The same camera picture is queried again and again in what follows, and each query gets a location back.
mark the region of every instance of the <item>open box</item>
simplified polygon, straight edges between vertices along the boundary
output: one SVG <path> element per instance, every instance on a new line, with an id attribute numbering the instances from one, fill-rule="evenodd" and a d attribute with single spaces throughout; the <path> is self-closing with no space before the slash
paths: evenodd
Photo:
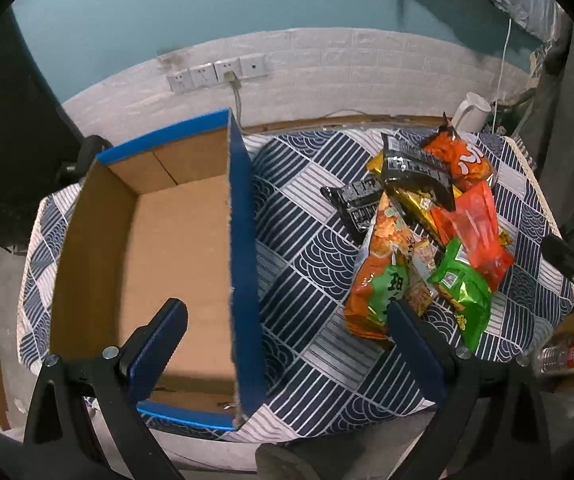
<path id="1" fill-rule="evenodd" d="M 100 153 L 65 236 L 50 350 L 97 356 L 167 298 L 189 321 L 138 409 L 232 430 L 265 402 L 251 161 L 230 110 Z"/>

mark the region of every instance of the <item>white outlet panel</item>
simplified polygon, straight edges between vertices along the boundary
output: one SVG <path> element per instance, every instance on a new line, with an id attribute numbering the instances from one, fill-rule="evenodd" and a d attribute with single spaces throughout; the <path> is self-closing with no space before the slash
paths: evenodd
<path id="1" fill-rule="evenodd" d="M 213 63 L 193 66 L 189 69 L 189 73 L 192 76 L 194 86 L 214 86 L 218 84 L 218 78 L 216 77 L 216 70 L 214 70 Z"/>
<path id="2" fill-rule="evenodd" d="M 225 81 L 225 72 L 234 72 L 238 79 L 243 77 L 242 70 L 240 69 L 240 59 L 237 57 L 214 61 L 213 67 L 216 69 L 216 77 L 218 78 L 219 83 Z"/>
<path id="3" fill-rule="evenodd" d="M 174 94 L 184 94 L 185 92 L 193 90 L 195 86 L 188 68 L 168 75 L 167 81 Z"/>
<path id="4" fill-rule="evenodd" d="M 267 75 L 265 54 L 240 56 L 240 69 L 242 70 L 244 78 Z"/>

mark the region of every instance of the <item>brick wallpaper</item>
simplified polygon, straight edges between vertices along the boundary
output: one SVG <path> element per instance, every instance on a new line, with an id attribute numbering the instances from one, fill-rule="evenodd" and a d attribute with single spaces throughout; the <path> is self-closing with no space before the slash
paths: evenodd
<path id="1" fill-rule="evenodd" d="M 474 91 L 496 93 L 500 59 L 463 46 L 365 28 L 255 32 L 176 50 L 87 88 L 63 108 L 86 136 L 123 142 L 176 121 L 234 108 L 225 84 L 175 95 L 165 74 L 264 53 L 270 74 L 243 80 L 243 125 L 316 118 L 338 110 L 451 115 Z M 500 95 L 525 88 L 528 74 L 505 63 Z"/>

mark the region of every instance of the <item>blue and white tablecloth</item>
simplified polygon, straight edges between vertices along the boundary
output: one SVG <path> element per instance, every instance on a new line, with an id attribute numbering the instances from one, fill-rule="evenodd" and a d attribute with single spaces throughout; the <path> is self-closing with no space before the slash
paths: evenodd
<path id="1" fill-rule="evenodd" d="M 382 132 L 417 142 L 430 129 L 322 128 L 247 136 L 254 160 L 256 248 L 269 401 L 238 431 L 210 431 L 147 416 L 151 428 L 242 442 L 286 441 L 353 430 L 429 406 L 397 348 L 384 351 L 350 335 L 343 323 L 357 248 L 321 186 L 366 176 Z M 529 166 L 511 139 L 463 134 L 498 171 L 493 193 L 499 224 L 515 256 L 494 294 L 476 355 L 509 361 L 543 342 L 571 311 L 574 287 L 540 256 L 558 229 Z M 50 305 L 58 258 L 80 185 L 42 201 L 32 232 L 18 306 L 18 357 L 34 373 L 48 353 Z M 423 235 L 422 227 L 414 226 Z M 460 333 L 438 299 L 425 320 L 452 345 Z"/>

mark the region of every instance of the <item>screw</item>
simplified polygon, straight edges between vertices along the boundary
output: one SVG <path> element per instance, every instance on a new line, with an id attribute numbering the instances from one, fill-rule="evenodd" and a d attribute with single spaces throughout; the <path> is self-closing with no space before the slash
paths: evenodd
<path id="1" fill-rule="evenodd" d="M 471 357 L 471 350 L 466 346 L 459 346 L 456 348 L 456 355 L 461 359 L 469 359 Z"/>
<path id="2" fill-rule="evenodd" d="M 45 366 L 54 366 L 58 362 L 58 354 L 49 354 L 43 364 Z"/>
<path id="3" fill-rule="evenodd" d="M 103 350 L 103 357 L 105 359 L 113 359 L 118 355 L 118 348 L 115 346 L 108 346 Z"/>
<path id="4" fill-rule="evenodd" d="M 516 355 L 516 362 L 523 367 L 529 366 L 529 356 L 525 354 Z"/>

